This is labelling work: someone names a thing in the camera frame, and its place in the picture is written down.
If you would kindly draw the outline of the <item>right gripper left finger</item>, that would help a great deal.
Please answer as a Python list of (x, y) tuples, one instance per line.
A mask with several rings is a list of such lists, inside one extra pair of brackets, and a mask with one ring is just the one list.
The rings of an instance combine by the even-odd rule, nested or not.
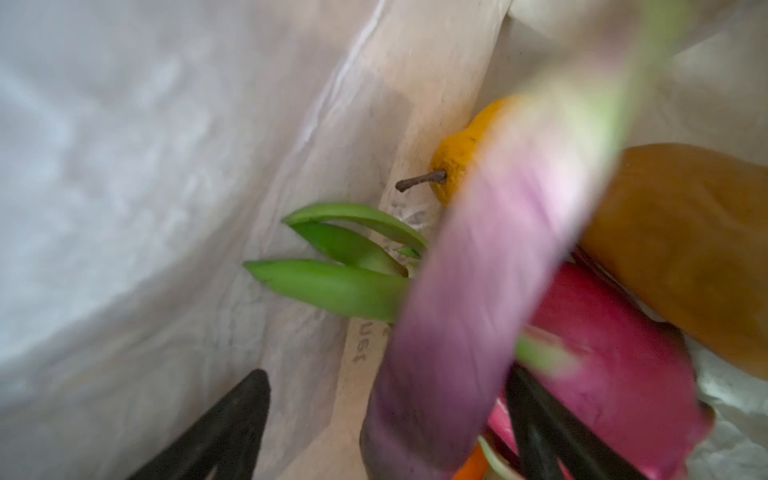
[(250, 479), (256, 468), (270, 403), (268, 374), (255, 369), (130, 477)]

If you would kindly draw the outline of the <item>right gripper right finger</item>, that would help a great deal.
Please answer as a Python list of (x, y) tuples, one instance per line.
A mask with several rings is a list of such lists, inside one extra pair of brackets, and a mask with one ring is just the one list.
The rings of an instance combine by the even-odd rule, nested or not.
[(509, 371), (505, 399), (525, 478), (646, 480), (519, 365)]

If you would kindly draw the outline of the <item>pink dragon fruit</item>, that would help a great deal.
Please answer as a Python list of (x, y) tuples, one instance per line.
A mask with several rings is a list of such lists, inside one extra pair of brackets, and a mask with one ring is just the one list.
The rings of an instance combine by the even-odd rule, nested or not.
[[(393, 323), (426, 239), (380, 210), (327, 203), (285, 220), (316, 260), (259, 260), (246, 270), (270, 290), (334, 314)], [(560, 403), (633, 477), (683, 479), (713, 427), (679, 332), (647, 319), (584, 268), (564, 264), (513, 346)]]

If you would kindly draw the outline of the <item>brown potato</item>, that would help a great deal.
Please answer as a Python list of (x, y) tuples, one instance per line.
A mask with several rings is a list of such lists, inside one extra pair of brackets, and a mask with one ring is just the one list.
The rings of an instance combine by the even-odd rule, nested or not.
[(579, 246), (664, 320), (766, 379), (766, 167), (687, 144), (628, 148)]

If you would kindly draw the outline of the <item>yellow orange mango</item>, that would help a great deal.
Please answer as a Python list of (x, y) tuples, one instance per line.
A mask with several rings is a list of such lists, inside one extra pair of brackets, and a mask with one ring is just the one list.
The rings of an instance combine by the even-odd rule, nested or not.
[(465, 129), (440, 142), (427, 173), (400, 180), (395, 189), (405, 192), (414, 186), (429, 184), (437, 200), (442, 205), (448, 205), (459, 191), (468, 168), (474, 162), (475, 153), (495, 119), (519, 100), (519, 95), (512, 95), (486, 106)]

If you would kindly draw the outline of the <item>cream canvas grocery bag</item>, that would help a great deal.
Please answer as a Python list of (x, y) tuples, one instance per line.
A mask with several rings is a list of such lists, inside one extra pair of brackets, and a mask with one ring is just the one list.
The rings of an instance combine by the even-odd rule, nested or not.
[(482, 102), (524, 84), (589, 1), (5, 1), (1, 475), (124, 479), (250, 371), (259, 479), (362, 479), (387, 330), (266, 290), (280, 219), (398, 195)]

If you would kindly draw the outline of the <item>purple eggplant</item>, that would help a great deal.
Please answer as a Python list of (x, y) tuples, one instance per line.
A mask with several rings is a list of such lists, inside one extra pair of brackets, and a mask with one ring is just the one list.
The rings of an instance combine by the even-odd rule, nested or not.
[(465, 462), (695, 13), (692, 1), (609, 2), (498, 119), (391, 333), (360, 434), (370, 478), (449, 479)]

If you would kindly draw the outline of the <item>orange tangerine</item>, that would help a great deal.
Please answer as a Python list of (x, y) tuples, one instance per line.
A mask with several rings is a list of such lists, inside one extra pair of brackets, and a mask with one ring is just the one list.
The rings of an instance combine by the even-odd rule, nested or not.
[(477, 442), (471, 455), (467, 458), (463, 466), (455, 473), (452, 480), (483, 480), (488, 468), (489, 464), (481, 444)]

